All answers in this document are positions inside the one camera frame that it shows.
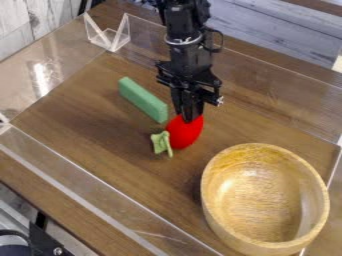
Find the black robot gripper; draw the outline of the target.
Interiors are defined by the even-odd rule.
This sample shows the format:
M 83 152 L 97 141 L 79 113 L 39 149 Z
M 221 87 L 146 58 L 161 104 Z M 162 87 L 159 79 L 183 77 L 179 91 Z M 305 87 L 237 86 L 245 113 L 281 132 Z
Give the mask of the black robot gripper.
M 158 82 L 171 90 L 177 114 L 191 123 L 202 114 L 205 103 L 222 103 L 222 80 L 211 72 L 213 52 L 202 44 L 171 45 L 170 60 L 158 61 Z

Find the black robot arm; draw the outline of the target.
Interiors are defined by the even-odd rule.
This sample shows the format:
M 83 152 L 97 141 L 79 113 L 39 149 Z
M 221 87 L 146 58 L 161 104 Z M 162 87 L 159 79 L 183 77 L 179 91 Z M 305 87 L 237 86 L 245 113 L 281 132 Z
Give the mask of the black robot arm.
M 214 46 L 213 34 L 222 32 L 206 25 L 209 0 L 157 0 L 157 7 L 170 53 L 169 61 L 157 62 L 157 79 L 171 90 L 177 114 L 191 123 L 203 114 L 206 103 L 222 103 L 222 80 L 211 71 L 213 55 L 223 48 Z

